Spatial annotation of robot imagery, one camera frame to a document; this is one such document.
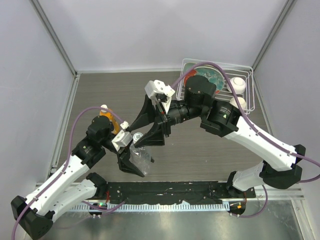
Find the orange juice bottle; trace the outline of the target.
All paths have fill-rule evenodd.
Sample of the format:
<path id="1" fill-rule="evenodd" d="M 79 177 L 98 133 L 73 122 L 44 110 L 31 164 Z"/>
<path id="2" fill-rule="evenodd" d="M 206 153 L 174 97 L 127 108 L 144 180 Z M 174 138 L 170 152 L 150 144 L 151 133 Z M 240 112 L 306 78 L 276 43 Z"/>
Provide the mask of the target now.
<path id="1" fill-rule="evenodd" d="M 112 122 L 112 125 L 113 125 L 113 131 L 112 133 L 117 135 L 120 131 L 120 126 L 118 124 L 118 122 L 116 121 L 116 118 L 115 116 L 111 113 L 112 110 L 111 109 L 101 109 L 100 112 L 99 112 L 99 116 L 104 116 L 104 117 L 107 117 L 111 122 Z"/>

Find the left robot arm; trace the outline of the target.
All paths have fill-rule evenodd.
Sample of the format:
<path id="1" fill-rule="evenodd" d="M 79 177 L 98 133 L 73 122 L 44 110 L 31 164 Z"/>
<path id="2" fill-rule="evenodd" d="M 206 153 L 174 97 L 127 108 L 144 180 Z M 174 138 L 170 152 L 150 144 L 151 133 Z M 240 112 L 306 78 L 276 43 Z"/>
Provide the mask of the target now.
<path id="1" fill-rule="evenodd" d="M 60 168 L 26 197 L 18 195 L 11 201 L 15 226 L 21 226 L 31 239 L 39 240 L 77 203 L 91 197 L 102 199 L 107 192 L 107 182 L 95 172 L 72 189 L 68 187 L 98 163 L 106 150 L 116 154 L 122 172 L 144 177 L 144 169 L 131 159 L 130 147 L 134 143 L 131 131 L 146 125 L 148 122 L 138 117 L 132 125 L 123 122 L 121 130 L 114 133 L 113 122 L 107 116 L 96 116 L 88 126 L 85 138 L 70 151 Z"/>

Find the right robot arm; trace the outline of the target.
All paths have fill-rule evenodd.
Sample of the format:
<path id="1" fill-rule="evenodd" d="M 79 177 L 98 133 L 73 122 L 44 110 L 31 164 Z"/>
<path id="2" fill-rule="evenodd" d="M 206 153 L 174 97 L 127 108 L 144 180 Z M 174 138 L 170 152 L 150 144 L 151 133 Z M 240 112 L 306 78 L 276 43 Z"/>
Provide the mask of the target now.
<path id="1" fill-rule="evenodd" d="M 164 94 L 159 93 L 161 81 L 150 81 L 146 87 L 143 107 L 128 128 L 129 131 L 152 124 L 151 129 L 134 145 L 163 146 L 165 137 L 171 134 L 171 126 L 199 117 L 200 127 L 213 135 L 234 141 L 259 157 L 262 162 L 242 171 L 231 172 L 226 193 L 233 198 L 256 186 L 267 184 L 285 190 L 298 183 L 302 177 L 301 160 L 295 154 L 305 154 L 302 145 L 288 145 L 274 137 L 272 141 L 284 148 L 281 151 L 260 135 L 264 130 L 253 128 L 245 121 L 240 110 L 226 101 L 215 99 L 216 85 L 200 75 L 189 77 L 185 84 L 184 99 L 172 100 L 168 110 L 163 107 Z"/>

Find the clear plastic bottle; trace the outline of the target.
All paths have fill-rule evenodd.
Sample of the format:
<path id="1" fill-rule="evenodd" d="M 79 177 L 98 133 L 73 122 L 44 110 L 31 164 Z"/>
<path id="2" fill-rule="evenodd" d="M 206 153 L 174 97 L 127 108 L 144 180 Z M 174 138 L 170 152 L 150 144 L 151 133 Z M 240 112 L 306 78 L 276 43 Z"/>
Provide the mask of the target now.
<path id="1" fill-rule="evenodd" d="M 130 145 L 130 161 L 136 165 L 142 173 L 146 176 L 151 171 L 151 150 L 148 147 L 138 147 L 134 146 L 134 142 Z"/>

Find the white bottle cap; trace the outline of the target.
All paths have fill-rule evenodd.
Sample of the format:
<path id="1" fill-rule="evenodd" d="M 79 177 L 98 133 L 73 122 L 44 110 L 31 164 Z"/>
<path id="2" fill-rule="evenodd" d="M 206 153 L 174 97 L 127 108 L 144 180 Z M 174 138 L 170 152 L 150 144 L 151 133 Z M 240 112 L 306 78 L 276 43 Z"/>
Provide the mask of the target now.
<path id="1" fill-rule="evenodd" d="M 108 109 L 107 105 L 103 104 L 100 106 L 101 108 Z"/>
<path id="2" fill-rule="evenodd" d="M 143 136 L 143 134 L 141 132 L 136 132 L 133 136 L 133 143 L 135 144 L 141 137 Z"/>

